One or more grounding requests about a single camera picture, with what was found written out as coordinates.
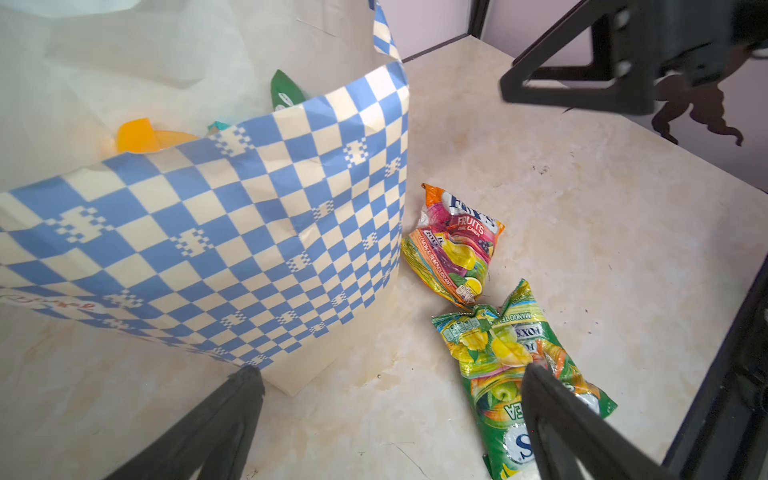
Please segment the green Fox's candy bag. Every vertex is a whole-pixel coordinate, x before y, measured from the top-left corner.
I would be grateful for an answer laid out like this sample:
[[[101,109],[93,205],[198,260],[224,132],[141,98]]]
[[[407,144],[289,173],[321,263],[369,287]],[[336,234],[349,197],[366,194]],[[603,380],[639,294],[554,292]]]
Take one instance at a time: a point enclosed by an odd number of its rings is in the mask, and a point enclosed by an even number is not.
[[[458,362],[493,479],[508,479],[534,461],[522,408],[528,365],[545,365],[602,418],[617,408],[612,398],[585,379],[525,279],[500,307],[477,304],[469,312],[437,316],[432,325]]]

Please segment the blue checkered paper bag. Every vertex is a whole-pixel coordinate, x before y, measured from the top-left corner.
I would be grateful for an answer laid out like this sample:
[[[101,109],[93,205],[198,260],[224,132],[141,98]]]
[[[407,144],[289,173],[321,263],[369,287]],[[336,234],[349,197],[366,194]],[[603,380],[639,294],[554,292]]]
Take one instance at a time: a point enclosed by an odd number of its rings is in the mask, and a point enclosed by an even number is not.
[[[376,1],[3,2],[2,302],[295,395],[388,302],[409,97]],[[143,118],[198,140],[118,153]]]

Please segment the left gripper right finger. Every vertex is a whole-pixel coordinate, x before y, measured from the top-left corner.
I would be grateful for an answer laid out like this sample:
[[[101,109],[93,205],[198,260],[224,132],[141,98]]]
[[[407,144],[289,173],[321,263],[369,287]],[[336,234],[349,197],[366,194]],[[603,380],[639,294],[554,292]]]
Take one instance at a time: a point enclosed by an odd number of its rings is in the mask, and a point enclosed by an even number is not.
[[[522,411],[543,479],[672,479],[539,365],[526,367]]]

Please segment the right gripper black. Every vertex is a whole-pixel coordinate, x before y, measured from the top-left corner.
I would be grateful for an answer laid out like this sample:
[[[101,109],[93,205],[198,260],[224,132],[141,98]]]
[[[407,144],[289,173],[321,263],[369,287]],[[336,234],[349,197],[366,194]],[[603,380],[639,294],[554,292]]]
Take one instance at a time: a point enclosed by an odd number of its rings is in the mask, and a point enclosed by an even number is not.
[[[670,72],[691,84],[724,76],[731,49],[767,41],[765,1],[580,1],[515,58],[500,78],[507,103],[646,115],[654,82]],[[580,34],[591,35],[581,66],[546,62]]]

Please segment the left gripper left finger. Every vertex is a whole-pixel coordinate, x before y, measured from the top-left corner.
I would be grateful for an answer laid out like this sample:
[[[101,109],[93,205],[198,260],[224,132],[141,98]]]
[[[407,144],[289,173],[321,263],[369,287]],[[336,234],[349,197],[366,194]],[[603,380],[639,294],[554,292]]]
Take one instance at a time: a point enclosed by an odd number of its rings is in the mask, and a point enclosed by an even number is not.
[[[239,479],[264,402],[258,368],[246,366],[110,479]]]

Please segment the orange pink Fox's fruits bag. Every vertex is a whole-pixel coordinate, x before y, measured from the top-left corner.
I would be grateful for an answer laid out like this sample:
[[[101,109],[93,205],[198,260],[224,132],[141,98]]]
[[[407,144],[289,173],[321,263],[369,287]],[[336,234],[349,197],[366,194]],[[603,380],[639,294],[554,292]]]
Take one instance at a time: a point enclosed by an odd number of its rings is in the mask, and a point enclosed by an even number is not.
[[[459,307],[483,294],[505,225],[450,192],[424,183],[425,205],[402,240],[407,264],[435,293]]]

